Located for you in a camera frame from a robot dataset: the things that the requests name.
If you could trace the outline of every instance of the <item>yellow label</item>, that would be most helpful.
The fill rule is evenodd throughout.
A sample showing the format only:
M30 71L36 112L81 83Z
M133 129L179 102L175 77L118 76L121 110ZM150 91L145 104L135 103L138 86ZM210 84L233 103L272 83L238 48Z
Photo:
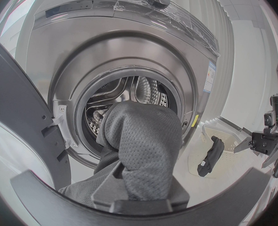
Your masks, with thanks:
M194 127L195 123L197 122L198 117L199 117L199 115L196 115L196 117L194 118L194 122L192 123L191 127Z

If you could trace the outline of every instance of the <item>camera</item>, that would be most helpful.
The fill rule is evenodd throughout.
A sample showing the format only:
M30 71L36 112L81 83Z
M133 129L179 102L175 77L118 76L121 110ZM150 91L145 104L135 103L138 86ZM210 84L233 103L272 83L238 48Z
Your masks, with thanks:
M265 116L265 126L274 126L276 124L276 112L268 111L264 114Z

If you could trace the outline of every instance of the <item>black cloth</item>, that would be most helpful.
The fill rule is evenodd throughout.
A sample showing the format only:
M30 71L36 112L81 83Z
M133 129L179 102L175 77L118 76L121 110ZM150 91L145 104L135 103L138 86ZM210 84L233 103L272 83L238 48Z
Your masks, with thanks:
M206 176L208 173L211 173L215 164L223 154L225 145L221 139L212 136L211 140L213 141L212 148L207 152L207 156L201 164L197 166L197 172L201 177Z

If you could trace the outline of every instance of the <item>plastic wrap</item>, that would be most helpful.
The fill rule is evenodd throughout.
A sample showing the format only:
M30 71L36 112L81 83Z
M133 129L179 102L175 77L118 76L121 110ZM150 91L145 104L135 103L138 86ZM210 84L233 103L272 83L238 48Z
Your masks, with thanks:
M144 14L181 30L191 39L197 40L216 57L220 56L216 37L206 26L187 10L174 2L164 9L157 8L147 0L117 0L114 10Z

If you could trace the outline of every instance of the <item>metal bracket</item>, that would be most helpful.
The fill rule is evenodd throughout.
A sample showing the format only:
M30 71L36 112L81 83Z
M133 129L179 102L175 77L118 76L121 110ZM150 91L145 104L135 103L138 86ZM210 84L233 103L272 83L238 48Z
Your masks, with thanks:
M272 153L269 155L269 157L263 162L261 168L266 168L270 164L274 163L278 159L278 143L275 146Z
M57 117L53 119L53 123L50 126L58 125L60 131L62 133L66 149L70 146L78 147L77 143L74 141L73 137L70 134L68 122L67 122L67 106L66 105L59 105L57 109Z

